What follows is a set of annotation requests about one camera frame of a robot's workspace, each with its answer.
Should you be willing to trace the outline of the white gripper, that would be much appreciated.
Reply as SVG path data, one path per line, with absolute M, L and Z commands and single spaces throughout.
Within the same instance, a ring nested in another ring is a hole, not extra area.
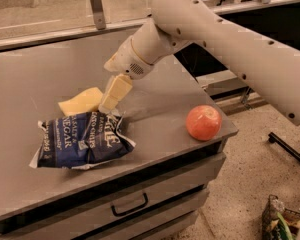
M 109 79 L 98 107 L 100 112 L 109 113 L 131 91 L 132 79 L 142 79 L 154 69 L 154 66 L 139 58 L 133 49 L 132 39 L 128 38 L 104 64 L 104 68 L 110 72 L 121 73 Z

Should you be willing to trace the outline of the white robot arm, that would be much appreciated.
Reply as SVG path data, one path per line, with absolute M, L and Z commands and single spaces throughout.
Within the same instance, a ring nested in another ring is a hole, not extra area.
M 225 20 L 201 0 L 152 0 L 152 17 L 105 63 L 141 79 L 196 43 L 300 127 L 300 51 Z

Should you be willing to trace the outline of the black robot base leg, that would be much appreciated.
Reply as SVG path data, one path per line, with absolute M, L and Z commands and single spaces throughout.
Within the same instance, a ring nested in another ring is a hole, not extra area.
M 270 132 L 268 134 L 268 141 L 270 143 L 277 143 L 281 148 L 283 148 L 286 152 L 288 152 L 291 156 L 293 156 L 298 162 L 300 162 L 300 153 L 289 146 L 285 141 L 283 141 L 279 136 L 275 133 Z

